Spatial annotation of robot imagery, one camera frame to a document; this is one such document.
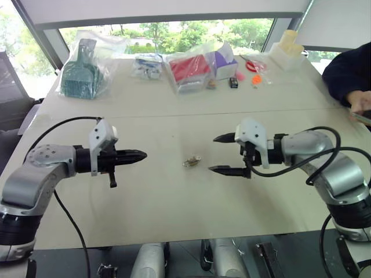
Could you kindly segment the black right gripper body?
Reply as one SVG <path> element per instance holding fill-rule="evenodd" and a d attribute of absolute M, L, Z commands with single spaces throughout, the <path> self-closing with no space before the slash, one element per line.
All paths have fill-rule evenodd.
<path fill-rule="evenodd" d="M 250 178 L 253 170 L 253 162 L 256 153 L 256 146 L 251 142 L 243 142 L 240 148 L 242 160 L 245 163 L 245 168 L 242 169 L 242 176 Z"/>

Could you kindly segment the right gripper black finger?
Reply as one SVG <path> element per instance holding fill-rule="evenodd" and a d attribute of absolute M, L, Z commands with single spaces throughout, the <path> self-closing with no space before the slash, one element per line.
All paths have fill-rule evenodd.
<path fill-rule="evenodd" d="M 219 135 L 213 139 L 213 142 L 233 143 L 235 142 L 235 133 L 226 133 Z"/>
<path fill-rule="evenodd" d="M 222 174 L 225 176 L 246 177 L 245 168 L 237 168 L 237 167 L 231 167 L 227 165 L 218 165 L 218 166 L 211 166 L 208 169 L 215 173 Z"/>

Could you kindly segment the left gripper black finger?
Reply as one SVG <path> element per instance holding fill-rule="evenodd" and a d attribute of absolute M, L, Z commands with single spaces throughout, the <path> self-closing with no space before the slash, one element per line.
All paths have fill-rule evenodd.
<path fill-rule="evenodd" d="M 144 158 L 117 158 L 116 165 L 121 166 L 121 165 L 134 164 L 142 160 L 144 160 Z"/>
<path fill-rule="evenodd" d="M 145 159 L 147 154 L 137 149 L 117 150 L 119 159 Z"/>

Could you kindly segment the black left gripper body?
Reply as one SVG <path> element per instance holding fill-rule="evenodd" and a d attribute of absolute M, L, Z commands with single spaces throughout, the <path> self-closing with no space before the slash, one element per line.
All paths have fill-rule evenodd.
<path fill-rule="evenodd" d="M 100 174 L 108 174 L 110 181 L 110 188 L 116 188 L 117 182 L 115 179 L 115 162 L 116 162 L 115 144 L 109 144 L 104 150 L 100 151 L 98 155 L 98 172 Z"/>

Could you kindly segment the person bare hand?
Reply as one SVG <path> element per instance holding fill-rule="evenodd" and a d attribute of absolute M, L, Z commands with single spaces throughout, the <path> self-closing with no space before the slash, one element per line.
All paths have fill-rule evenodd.
<path fill-rule="evenodd" d="M 353 113 L 362 114 L 371 108 L 371 91 L 356 90 L 347 94 L 347 101 Z"/>

